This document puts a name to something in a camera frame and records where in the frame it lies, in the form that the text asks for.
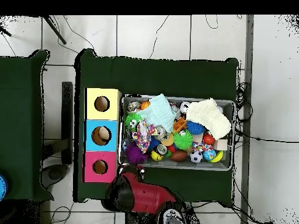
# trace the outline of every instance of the blue spiky ball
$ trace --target blue spiky ball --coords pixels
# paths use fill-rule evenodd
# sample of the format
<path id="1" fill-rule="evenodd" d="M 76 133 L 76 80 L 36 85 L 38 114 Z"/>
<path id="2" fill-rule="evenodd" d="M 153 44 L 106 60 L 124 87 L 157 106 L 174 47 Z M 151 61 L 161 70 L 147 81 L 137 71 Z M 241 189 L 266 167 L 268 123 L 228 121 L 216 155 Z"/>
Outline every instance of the blue spiky ball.
<path id="1" fill-rule="evenodd" d="M 200 135 L 206 131 L 206 128 L 201 124 L 194 123 L 192 121 L 187 121 L 187 130 L 191 132 L 192 135 Z"/>
<path id="2" fill-rule="evenodd" d="M 151 136 L 151 142 L 149 143 L 147 150 L 152 151 L 160 143 L 161 142 L 159 140 L 157 140 L 153 136 Z"/>

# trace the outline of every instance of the white cloth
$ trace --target white cloth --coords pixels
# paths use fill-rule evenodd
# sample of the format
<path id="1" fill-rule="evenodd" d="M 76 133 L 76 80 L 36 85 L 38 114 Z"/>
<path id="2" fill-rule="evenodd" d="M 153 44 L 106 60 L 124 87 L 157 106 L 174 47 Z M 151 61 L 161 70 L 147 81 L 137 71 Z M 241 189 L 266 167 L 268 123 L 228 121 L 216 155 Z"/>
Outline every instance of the white cloth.
<path id="1" fill-rule="evenodd" d="M 231 123 L 220 112 L 217 103 L 212 98 L 192 102 L 188 108 L 186 120 L 205 126 L 215 140 L 224 137 L 231 130 Z"/>

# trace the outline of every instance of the red ball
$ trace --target red ball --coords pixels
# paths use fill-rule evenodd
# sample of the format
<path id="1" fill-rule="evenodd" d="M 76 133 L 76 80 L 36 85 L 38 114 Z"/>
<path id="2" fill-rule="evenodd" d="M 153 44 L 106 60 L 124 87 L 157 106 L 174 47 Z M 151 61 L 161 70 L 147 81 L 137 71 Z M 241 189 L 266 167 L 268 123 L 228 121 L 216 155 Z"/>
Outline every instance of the red ball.
<path id="1" fill-rule="evenodd" d="M 167 149 L 171 152 L 171 153 L 174 153 L 175 152 L 175 147 L 173 145 L 171 146 L 168 146 Z"/>
<path id="2" fill-rule="evenodd" d="M 205 144 L 212 145 L 215 142 L 215 139 L 209 133 L 206 133 L 203 136 L 203 141 Z"/>

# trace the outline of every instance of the small soccer ball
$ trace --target small soccer ball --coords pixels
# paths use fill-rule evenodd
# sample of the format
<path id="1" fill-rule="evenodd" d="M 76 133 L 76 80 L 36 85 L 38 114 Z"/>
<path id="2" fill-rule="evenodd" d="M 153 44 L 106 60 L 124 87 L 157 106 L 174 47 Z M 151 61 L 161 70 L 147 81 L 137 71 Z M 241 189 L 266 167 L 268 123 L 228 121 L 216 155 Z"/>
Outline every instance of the small soccer ball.
<path id="1" fill-rule="evenodd" d="M 203 155 L 199 151 L 192 151 L 190 153 L 190 160 L 193 163 L 200 163 L 201 160 L 203 159 Z"/>

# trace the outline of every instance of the green tablecloth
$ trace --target green tablecloth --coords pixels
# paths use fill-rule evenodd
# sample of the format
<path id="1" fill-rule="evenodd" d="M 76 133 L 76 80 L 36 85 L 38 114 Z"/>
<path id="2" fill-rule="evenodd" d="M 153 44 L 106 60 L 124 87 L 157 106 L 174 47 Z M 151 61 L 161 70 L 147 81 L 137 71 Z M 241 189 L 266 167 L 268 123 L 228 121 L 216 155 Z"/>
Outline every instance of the green tablecloth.
<path id="1" fill-rule="evenodd" d="M 0 174 L 7 199 L 49 200 L 40 185 L 41 69 L 48 51 L 29 58 L 0 57 Z"/>
<path id="2" fill-rule="evenodd" d="M 126 57 L 96 57 L 82 50 L 75 68 L 74 200 L 104 199 L 106 183 L 82 183 L 84 88 L 112 88 L 122 94 L 236 99 L 238 60 L 170 61 Z M 185 201 L 231 203 L 232 169 L 229 171 L 147 168 L 145 182 L 168 187 Z"/>

